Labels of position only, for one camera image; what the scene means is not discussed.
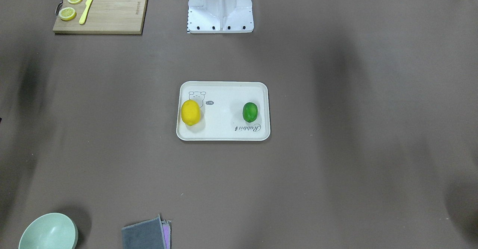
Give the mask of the grey folded cloth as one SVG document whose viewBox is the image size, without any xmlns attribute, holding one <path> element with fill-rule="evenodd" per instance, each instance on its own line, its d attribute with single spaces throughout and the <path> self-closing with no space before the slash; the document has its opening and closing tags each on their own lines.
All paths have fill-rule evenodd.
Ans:
<svg viewBox="0 0 478 249">
<path fill-rule="evenodd" d="M 124 249 L 171 248 L 171 221 L 162 220 L 160 216 L 123 227 L 121 233 Z"/>
</svg>

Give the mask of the cream rectangular tray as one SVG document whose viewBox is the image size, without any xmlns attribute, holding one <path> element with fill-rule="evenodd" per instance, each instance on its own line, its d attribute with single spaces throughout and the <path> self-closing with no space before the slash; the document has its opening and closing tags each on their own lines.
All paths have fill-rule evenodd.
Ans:
<svg viewBox="0 0 478 249">
<path fill-rule="evenodd" d="M 194 100 L 201 120 L 186 125 L 181 106 Z M 253 122 L 243 118 L 243 106 L 254 103 L 258 116 Z M 270 136 L 269 91 L 261 82 L 188 81 L 179 90 L 176 135 L 184 141 L 264 141 Z"/>
</svg>

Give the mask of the yellow plastic knife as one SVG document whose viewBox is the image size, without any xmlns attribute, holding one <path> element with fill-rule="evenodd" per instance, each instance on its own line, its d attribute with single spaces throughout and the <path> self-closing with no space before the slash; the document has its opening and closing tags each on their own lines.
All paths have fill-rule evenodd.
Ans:
<svg viewBox="0 0 478 249">
<path fill-rule="evenodd" d="M 84 25 L 85 24 L 92 2 L 93 2 L 93 0 L 86 0 L 86 2 L 85 2 L 86 6 L 85 6 L 85 9 L 84 9 L 82 15 L 80 16 L 79 25 Z"/>
</svg>

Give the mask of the bamboo cutting board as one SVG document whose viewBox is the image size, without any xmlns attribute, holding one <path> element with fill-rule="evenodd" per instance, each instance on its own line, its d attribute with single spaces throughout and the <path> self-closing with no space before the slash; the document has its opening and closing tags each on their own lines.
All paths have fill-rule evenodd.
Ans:
<svg viewBox="0 0 478 249">
<path fill-rule="evenodd" d="M 148 0 L 93 0 L 84 25 L 79 25 L 79 19 L 86 0 L 62 2 L 63 8 L 72 7 L 77 15 L 71 21 L 57 17 L 53 25 L 56 34 L 142 34 Z"/>
</svg>

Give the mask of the green lime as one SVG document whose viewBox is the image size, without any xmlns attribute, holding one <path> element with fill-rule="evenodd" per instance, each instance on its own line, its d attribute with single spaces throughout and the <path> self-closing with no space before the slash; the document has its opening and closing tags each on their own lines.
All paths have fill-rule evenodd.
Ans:
<svg viewBox="0 0 478 249">
<path fill-rule="evenodd" d="M 258 118 L 258 107 L 253 102 L 247 102 L 243 106 L 242 117 L 247 123 L 252 123 Z"/>
</svg>

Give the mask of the yellow lemon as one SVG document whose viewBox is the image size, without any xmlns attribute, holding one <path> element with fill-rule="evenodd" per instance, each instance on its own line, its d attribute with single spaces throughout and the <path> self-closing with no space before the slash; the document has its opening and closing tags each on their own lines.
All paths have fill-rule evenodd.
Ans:
<svg viewBox="0 0 478 249">
<path fill-rule="evenodd" d="M 201 110 L 198 103 L 194 100 L 187 100 L 181 106 L 181 120 L 189 126 L 196 125 L 201 120 Z"/>
</svg>

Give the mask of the mint green bowl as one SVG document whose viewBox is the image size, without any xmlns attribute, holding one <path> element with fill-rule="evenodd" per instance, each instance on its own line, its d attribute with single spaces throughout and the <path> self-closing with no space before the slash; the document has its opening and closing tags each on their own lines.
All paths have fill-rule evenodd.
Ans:
<svg viewBox="0 0 478 249">
<path fill-rule="evenodd" d="M 24 230 L 19 249 L 74 249 L 78 228 L 65 214 L 49 213 L 36 218 Z"/>
</svg>

